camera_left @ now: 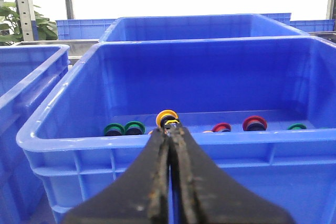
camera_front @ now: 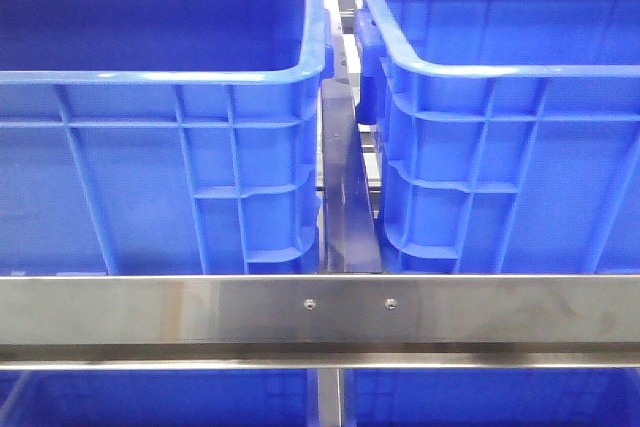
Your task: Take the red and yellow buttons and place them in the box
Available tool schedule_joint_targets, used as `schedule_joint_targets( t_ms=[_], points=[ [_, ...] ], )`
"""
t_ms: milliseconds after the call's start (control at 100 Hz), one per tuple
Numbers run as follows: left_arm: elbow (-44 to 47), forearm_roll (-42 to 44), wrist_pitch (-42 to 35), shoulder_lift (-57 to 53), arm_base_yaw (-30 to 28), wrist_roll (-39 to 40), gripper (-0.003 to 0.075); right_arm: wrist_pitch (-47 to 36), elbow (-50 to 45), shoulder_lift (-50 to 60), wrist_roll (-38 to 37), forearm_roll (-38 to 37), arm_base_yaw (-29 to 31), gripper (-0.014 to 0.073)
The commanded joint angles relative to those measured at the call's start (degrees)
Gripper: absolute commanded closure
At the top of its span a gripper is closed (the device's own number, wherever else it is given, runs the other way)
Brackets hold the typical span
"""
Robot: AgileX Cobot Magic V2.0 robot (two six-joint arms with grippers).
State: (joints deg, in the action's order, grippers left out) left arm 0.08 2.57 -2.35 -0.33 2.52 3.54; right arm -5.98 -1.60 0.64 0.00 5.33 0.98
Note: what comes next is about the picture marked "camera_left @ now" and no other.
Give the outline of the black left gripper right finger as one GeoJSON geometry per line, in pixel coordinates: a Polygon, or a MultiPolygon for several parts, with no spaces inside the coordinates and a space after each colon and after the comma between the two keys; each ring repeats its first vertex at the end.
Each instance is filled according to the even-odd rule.
{"type": "Polygon", "coordinates": [[[293,223],[291,214],[221,170],[186,127],[170,129],[175,219],[179,223],[293,223]]]}

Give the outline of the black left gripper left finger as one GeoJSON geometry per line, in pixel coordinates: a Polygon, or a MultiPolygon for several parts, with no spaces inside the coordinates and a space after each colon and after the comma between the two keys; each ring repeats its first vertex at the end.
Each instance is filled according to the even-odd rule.
{"type": "Polygon", "coordinates": [[[68,211],[63,223],[168,223],[169,143],[153,130],[129,168],[94,197],[68,211]]]}

